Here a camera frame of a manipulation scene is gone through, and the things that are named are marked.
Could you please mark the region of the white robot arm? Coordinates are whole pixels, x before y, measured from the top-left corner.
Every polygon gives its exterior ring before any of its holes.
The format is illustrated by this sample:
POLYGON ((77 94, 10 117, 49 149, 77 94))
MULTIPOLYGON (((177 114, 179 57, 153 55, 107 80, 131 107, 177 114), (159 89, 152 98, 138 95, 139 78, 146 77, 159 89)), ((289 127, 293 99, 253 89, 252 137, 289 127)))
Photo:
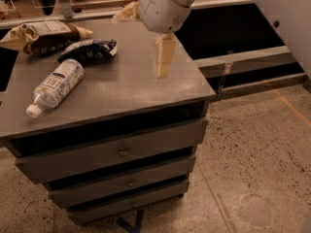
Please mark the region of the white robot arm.
POLYGON ((115 15, 138 18, 148 30, 176 33, 194 59, 287 46, 311 75, 311 0, 252 0, 227 9, 195 9, 195 0, 137 0, 115 15))

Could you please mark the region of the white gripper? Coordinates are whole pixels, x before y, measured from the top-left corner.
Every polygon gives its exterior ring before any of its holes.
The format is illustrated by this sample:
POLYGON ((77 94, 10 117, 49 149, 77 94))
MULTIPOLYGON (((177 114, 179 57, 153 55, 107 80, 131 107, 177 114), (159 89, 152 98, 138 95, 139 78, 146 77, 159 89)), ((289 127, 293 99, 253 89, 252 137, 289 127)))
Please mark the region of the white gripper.
POLYGON ((176 47, 175 35, 168 32, 178 31, 190 14, 193 0, 139 0, 131 2, 117 12, 113 19, 141 19, 145 26, 160 36, 155 44, 158 48, 156 76, 166 78, 169 74, 171 62, 176 47))

